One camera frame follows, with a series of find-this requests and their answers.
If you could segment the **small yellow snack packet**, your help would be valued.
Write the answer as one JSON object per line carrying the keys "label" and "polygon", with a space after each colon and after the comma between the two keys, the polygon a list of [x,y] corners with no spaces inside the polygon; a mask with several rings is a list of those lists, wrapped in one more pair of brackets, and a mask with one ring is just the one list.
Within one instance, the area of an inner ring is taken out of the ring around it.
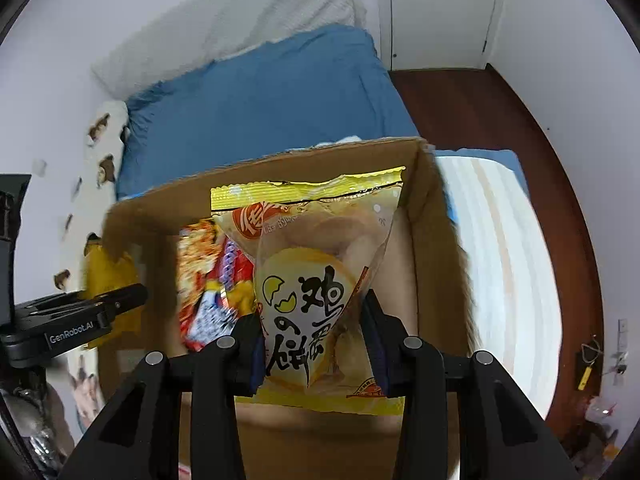
{"label": "small yellow snack packet", "polygon": [[[137,284],[139,273],[134,265],[134,259],[124,252],[117,262],[110,259],[98,240],[90,240],[85,250],[84,261],[84,291],[87,299],[94,298]],[[85,344],[85,348],[99,348],[123,333],[139,335],[141,332],[142,307],[135,308],[119,315],[112,323],[112,330],[98,339]]]}

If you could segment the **blue bed sheet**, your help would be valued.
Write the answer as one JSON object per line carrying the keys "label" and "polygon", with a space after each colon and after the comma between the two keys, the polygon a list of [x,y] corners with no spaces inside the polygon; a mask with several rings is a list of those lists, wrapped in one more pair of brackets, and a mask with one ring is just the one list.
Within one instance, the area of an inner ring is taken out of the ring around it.
{"label": "blue bed sheet", "polygon": [[417,136],[368,32],[332,24],[159,81],[127,99],[120,200],[221,166]]}

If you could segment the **red printed snack bag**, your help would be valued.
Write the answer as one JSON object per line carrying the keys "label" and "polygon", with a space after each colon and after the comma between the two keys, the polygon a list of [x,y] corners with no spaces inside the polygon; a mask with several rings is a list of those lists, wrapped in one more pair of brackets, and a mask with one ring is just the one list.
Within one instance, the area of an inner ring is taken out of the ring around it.
{"label": "red printed snack bag", "polygon": [[180,339],[198,352],[255,310],[254,264],[212,220],[189,224],[177,243]]}

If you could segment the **white headboard cushion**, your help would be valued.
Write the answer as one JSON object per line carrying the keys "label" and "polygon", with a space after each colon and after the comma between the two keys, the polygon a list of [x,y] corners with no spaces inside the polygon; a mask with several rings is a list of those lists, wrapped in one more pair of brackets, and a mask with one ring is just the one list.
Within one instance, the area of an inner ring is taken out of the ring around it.
{"label": "white headboard cushion", "polygon": [[210,62],[332,24],[367,24],[362,0],[184,0],[91,69],[113,98],[125,101]]}

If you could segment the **white bedroom door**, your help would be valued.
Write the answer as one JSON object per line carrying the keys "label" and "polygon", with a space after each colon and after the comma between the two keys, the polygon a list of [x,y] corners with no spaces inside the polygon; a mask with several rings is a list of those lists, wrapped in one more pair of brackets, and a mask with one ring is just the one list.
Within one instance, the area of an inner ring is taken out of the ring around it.
{"label": "white bedroom door", "polygon": [[482,68],[503,0],[378,0],[389,70]]}

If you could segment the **yellow egg cracker snack bag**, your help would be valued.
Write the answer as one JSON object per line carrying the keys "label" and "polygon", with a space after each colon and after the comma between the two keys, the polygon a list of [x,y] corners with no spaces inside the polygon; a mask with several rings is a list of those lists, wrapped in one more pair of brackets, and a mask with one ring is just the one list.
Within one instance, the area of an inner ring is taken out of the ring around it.
{"label": "yellow egg cracker snack bag", "polygon": [[259,404],[395,416],[374,380],[360,309],[385,253],[401,167],[311,182],[217,186],[210,210],[254,264],[265,337]]}

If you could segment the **bear print long pillow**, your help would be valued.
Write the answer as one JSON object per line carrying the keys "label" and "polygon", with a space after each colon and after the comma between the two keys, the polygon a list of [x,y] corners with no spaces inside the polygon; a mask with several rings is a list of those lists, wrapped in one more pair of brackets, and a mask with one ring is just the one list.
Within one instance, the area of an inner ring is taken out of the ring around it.
{"label": "bear print long pillow", "polygon": [[[128,136],[128,108],[122,101],[106,101],[82,135],[81,172],[73,187],[72,204],[62,224],[61,266],[53,283],[61,292],[84,289],[86,253],[90,237],[100,237],[105,215],[116,202],[116,181]],[[90,344],[65,355],[75,402],[75,418],[82,431],[104,407],[98,372],[98,352]]]}

